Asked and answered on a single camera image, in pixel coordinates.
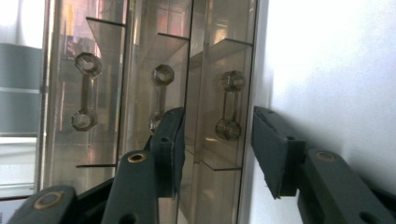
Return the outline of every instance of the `black mechanical clamp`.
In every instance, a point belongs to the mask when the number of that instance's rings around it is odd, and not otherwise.
[[[396,223],[396,197],[370,189],[339,155],[307,148],[277,113],[255,107],[252,146],[274,198],[295,196],[304,224]]]
[[[158,198],[179,192],[184,163],[184,108],[163,115],[144,150],[125,154],[114,178],[78,196],[73,188],[43,189],[9,224],[158,223]]]

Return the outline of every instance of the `white wall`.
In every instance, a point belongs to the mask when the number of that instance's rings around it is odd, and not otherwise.
[[[0,42],[42,48],[45,0],[0,0]]]
[[[252,104],[396,194],[396,1],[260,6]],[[296,198],[271,197],[250,146],[245,168],[240,223],[301,223]]]
[[[0,198],[33,193],[35,145],[35,137],[0,137]]]

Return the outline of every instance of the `clear acrylic panel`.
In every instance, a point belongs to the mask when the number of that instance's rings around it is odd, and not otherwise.
[[[213,171],[199,165],[195,223],[236,223],[240,171]]]
[[[187,149],[185,155],[178,208],[186,219],[190,219],[194,155]]]
[[[137,1],[135,7],[134,20],[139,22],[128,47],[134,67],[127,71],[125,94],[131,99],[124,102],[129,109],[123,121],[128,147],[123,150],[142,149],[163,111],[184,106],[187,81],[191,0]],[[165,67],[172,74],[169,82]]]
[[[177,223],[177,205],[178,197],[159,198],[159,224],[176,224]]]
[[[189,223],[236,223],[256,2],[194,1],[186,95],[192,178],[184,182],[191,183],[191,197],[181,198],[191,203],[182,210]]]
[[[114,175],[125,3],[58,2],[40,188],[65,184],[81,193]]]

